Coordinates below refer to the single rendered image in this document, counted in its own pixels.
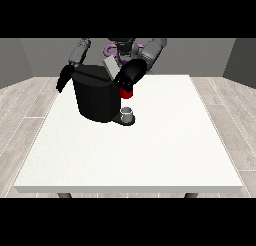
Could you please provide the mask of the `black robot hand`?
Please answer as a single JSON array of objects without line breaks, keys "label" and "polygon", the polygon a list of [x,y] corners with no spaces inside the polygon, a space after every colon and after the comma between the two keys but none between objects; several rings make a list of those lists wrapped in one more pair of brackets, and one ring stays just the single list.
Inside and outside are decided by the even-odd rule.
[{"label": "black robot hand", "polygon": [[73,65],[66,65],[60,72],[60,77],[56,84],[56,89],[59,93],[62,92],[68,81],[71,79],[72,74],[74,73],[74,66]]},{"label": "black robot hand", "polygon": [[121,67],[114,79],[114,83],[129,93],[146,72],[147,64],[144,60],[132,59]]}]

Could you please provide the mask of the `red pod holder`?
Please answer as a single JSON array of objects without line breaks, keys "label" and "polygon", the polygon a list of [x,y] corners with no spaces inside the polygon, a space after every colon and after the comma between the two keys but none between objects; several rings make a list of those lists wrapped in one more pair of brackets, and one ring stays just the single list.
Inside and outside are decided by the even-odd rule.
[{"label": "red pod holder", "polygon": [[130,91],[130,92],[127,92],[126,90],[124,89],[120,89],[120,97],[122,99],[129,99],[133,96],[133,92]]}]

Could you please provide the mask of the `pale grey machine lid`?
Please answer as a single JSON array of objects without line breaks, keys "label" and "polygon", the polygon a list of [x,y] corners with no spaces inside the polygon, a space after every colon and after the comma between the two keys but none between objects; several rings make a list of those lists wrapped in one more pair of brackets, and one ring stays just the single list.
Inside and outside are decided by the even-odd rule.
[{"label": "pale grey machine lid", "polygon": [[109,57],[105,58],[103,60],[103,64],[104,64],[105,68],[107,69],[107,71],[109,72],[110,76],[112,78],[115,78],[116,75],[118,74],[118,72],[120,71],[120,69],[119,69],[114,57],[109,56]]}]

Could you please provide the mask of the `black coffee machine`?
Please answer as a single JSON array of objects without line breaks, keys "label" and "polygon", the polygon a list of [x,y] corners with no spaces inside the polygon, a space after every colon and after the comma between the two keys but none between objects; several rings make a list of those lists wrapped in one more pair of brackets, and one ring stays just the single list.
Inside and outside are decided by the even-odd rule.
[{"label": "black coffee machine", "polygon": [[113,83],[104,66],[81,64],[74,69],[72,81],[82,116],[100,123],[116,122],[123,126],[135,123],[134,114],[129,123],[121,120],[122,88]]}]

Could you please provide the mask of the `small grey cup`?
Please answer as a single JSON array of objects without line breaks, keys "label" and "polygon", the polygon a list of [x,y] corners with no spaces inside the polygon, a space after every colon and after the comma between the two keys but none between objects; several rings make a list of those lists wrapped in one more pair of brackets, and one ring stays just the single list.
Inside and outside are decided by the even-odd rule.
[{"label": "small grey cup", "polygon": [[132,121],[133,119],[133,111],[130,107],[123,107],[121,110],[120,110],[120,113],[121,113],[121,120],[124,122],[124,123],[129,123]]}]

